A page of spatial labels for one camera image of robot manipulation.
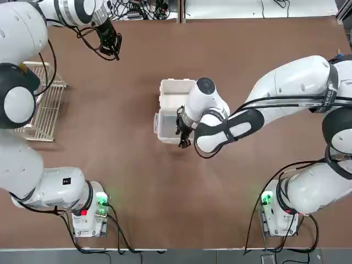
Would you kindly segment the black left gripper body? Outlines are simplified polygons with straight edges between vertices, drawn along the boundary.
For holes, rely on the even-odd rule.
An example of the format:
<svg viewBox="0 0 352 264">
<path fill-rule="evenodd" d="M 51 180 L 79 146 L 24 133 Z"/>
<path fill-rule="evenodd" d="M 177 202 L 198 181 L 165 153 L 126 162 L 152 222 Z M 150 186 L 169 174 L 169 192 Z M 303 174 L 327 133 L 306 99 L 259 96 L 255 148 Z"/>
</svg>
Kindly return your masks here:
<svg viewBox="0 0 352 264">
<path fill-rule="evenodd" d="M 98 35 L 101 38 L 101 43 L 105 47 L 113 47 L 117 42 L 117 33 L 109 19 L 103 24 L 95 27 L 98 31 Z"/>
</svg>

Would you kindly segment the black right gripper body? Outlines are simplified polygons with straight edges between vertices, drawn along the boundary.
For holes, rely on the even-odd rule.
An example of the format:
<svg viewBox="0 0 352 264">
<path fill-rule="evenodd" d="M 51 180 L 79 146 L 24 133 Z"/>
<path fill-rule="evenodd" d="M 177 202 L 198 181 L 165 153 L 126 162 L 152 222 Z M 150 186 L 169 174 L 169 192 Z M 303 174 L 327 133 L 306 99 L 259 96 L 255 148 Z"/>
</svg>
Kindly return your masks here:
<svg viewBox="0 0 352 264">
<path fill-rule="evenodd" d="M 180 135 L 181 137 L 189 137 L 192 132 L 192 128 L 187 126 L 183 121 L 183 114 L 184 114 L 184 106 L 180 106 L 177 109 L 177 118 L 176 118 L 176 135 Z"/>
</svg>

